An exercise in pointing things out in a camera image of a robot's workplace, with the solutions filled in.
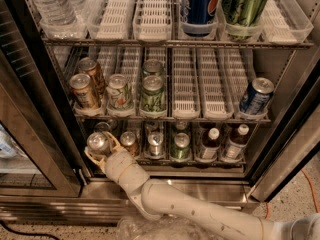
blue can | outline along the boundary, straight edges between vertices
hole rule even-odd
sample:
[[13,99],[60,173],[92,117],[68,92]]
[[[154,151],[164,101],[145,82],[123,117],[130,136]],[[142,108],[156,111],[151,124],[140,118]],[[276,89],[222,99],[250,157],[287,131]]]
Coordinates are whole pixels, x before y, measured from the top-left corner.
[[273,96],[274,85],[266,78],[256,78],[247,87],[239,104],[241,112],[257,115],[263,111]]
[[181,0],[180,21],[182,30],[190,36],[206,36],[219,0]]

black cable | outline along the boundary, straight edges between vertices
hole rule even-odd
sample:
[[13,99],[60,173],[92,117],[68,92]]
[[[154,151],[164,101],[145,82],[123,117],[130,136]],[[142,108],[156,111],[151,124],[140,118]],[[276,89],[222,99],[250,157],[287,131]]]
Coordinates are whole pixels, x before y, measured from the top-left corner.
[[22,236],[39,236],[39,237],[50,237],[53,238],[55,240],[60,240],[58,237],[50,235],[50,234],[34,234],[34,233],[23,233],[23,232],[19,232],[19,231],[15,231],[11,228],[9,228],[3,221],[0,220],[0,225],[6,229],[7,231],[9,231],[10,233],[16,234],[16,235],[22,235]]

cable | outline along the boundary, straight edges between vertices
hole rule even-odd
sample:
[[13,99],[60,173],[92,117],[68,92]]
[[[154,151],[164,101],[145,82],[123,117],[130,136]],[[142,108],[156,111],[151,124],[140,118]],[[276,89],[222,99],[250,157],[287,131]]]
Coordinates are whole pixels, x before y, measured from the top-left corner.
[[58,237],[54,236],[54,235],[50,235],[50,234],[33,234],[33,233],[23,233],[23,232],[19,232],[19,231],[15,231],[11,228],[9,228],[7,226],[7,224],[5,224],[3,221],[0,220],[0,225],[7,231],[9,231],[10,233],[16,234],[16,235],[22,235],[22,236],[39,236],[39,237],[50,237],[52,239],[55,240],[60,240]]
[[320,210],[319,210],[319,205],[318,205],[318,201],[317,201],[317,197],[316,197],[316,193],[314,191],[314,187],[313,187],[313,184],[312,184],[312,180],[310,178],[310,176],[303,170],[301,169],[302,173],[304,174],[304,176],[307,178],[308,180],[308,183],[310,185],[310,188],[311,188],[311,193],[312,193],[312,198],[313,198],[313,203],[314,203],[314,206],[316,208],[316,212],[319,213]]
[[267,214],[264,218],[267,220],[270,217],[270,204],[268,202],[266,202],[266,209],[267,209]]

plastic wrap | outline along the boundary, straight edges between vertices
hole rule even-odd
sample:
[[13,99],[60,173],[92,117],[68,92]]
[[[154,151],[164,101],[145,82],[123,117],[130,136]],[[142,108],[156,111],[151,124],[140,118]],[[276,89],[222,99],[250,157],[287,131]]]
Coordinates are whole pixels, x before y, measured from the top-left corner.
[[164,216],[157,221],[123,217],[117,226],[117,240],[223,240],[185,218]]

beverage can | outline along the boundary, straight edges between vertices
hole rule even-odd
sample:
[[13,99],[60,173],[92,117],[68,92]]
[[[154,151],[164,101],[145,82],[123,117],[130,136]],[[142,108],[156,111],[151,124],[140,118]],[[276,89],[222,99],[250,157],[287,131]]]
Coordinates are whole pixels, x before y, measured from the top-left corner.
[[257,115],[263,111],[274,91],[273,83],[266,78],[256,78],[247,87],[240,100],[239,109],[249,115]]
[[187,25],[212,24],[219,0],[181,0],[180,19],[182,29],[190,36],[206,36],[207,33],[189,31]]
[[142,109],[147,112],[165,110],[163,79],[159,76],[147,76],[142,83]]
[[[226,19],[229,24],[244,27],[256,26],[259,23],[262,11],[267,0],[232,0],[222,1]],[[234,40],[246,40],[249,36],[233,36]]]
[[152,132],[148,136],[149,152],[152,157],[160,157],[163,154],[163,133]]
[[132,92],[127,78],[114,74],[109,78],[107,87],[109,104],[116,110],[126,110],[133,106]]
[[83,109],[97,109],[100,100],[93,82],[87,74],[76,74],[69,81],[72,93],[75,95],[77,103]]
[[185,133],[178,133],[174,137],[174,147],[171,157],[185,160],[190,155],[190,138]]
[[133,132],[128,131],[121,134],[120,142],[133,157],[138,156],[137,137]]
[[150,134],[151,132],[159,130],[159,122],[158,121],[147,121],[145,122],[146,133]]
[[150,75],[163,76],[163,66],[160,61],[150,59],[144,62],[142,67],[142,76],[145,78]]
[[99,97],[102,98],[106,89],[106,83],[100,64],[89,57],[85,57],[78,62],[77,67],[79,73],[85,73],[91,77]]
[[105,122],[99,122],[94,126],[94,132],[110,132],[113,133],[113,131],[117,128],[118,122],[113,119],[108,119]]
[[92,133],[87,139],[87,146],[90,154],[92,155],[110,155],[110,145],[108,137],[102,132]]

